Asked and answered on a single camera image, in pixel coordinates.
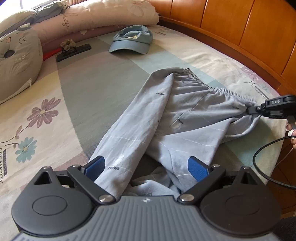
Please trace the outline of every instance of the bed sheet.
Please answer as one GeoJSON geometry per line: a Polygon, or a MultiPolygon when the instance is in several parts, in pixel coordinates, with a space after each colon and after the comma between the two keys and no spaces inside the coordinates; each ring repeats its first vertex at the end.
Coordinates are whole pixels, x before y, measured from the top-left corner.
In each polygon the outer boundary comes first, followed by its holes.
{"type": "MultiPolygon", "coordinates": [[[[85,164],[101,138],[124,112],[149,74],[169,67],[190,68],[202,82],[254,98],[279,96],[257,74],[215,49],[174,30],[152,25],[145,55],[108,52],[115,33],[87,39],[92,49],[56,63],[44,61],[31,88],[0,105],[0,240],[17,234],[10,210],[42,166],[65,170],[85,164]]],[[[237,170],[252,166],[264,144],[284,136],[286,121],[262,117],[245,137],[221,144],[213,163],[237,170]]],[[[268,175],[281,143],[264,149],[258,166],[268,175]]]]}

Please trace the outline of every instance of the cap brim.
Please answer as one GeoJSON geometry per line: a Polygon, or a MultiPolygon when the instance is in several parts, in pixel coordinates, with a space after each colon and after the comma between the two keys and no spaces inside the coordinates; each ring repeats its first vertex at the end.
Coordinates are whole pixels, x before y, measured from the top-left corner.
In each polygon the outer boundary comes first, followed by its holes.
{"type": "Polygon", "coordinates": [[[146,54],[149,51],[149,44],[140,43],[132,40],[119,40],[112,43],[109,49],[109,53],[112,53],[120,49],[133,50],[135,52],[146,54]]]}

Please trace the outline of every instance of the blue gripper pad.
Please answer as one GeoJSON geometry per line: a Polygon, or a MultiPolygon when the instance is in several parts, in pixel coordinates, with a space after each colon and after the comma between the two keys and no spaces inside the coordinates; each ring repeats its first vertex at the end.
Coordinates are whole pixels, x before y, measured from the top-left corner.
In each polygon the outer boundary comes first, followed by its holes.
{"type": "Polygon", "coordinates": [[[94,182],[105,169],[105,159],[98,156],[86,164],[84,168],[84,175],[94,182]]]}
{"type": "Polygon", "coordinates": [[[209,174],[210,167],[194,156],[191,156],[188,159],[187,165],[188,171],[198,182],[207,177],[209,174]]]}

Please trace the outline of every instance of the pajama pants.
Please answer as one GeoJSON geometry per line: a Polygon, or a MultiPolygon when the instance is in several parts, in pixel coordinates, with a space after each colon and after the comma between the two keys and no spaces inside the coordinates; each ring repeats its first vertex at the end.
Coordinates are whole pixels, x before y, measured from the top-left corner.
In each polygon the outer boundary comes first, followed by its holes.
{"type": "Polygon", "coordinates": [[[155,71],[92,155],[105,158],[95,183],[116,198],[123,192],[177,197],[197,183],[188,171],[190,156],[209,165],[221,143],[254,128],[260,116],[246,114],[251,105],[252,98],[211,88],[190,69],[155,71]],[[131,181],[144,154],[161,165],[131,181]]]}

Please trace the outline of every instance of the elastic waistband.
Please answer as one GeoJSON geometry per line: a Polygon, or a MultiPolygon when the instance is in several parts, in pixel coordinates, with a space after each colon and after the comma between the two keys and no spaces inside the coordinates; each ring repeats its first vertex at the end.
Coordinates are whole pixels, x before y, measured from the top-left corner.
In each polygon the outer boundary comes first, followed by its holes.
{"type": "Polygon", "coordinates": [[[206,86],[207,88],[209,88],[209,90],[212,90],[212,91],[217,91],[217,92],[220,92],[220,93],[223,93],[223,94],[226,94],[228,96],[233,96],[237,99],[241,99],[241,100],[246,100],[246,101],[249,101],[249,102],[252,102],[254,104],[256,104],[257,102],[252,98],[252,97],[248,97],[248,96],[243,96],[243,95],[240,95],[238,93],[235,93],[233,91],[230,91],[228,89],[225,89],[225,88],[213,88],[211,86],[208,86],[206,85],[204,82],[202,82],[190,69],[184,69],[184,73],[191,77],[192,79],[194,79],[195,81],[201,83],[202,85],[206,86]]]}

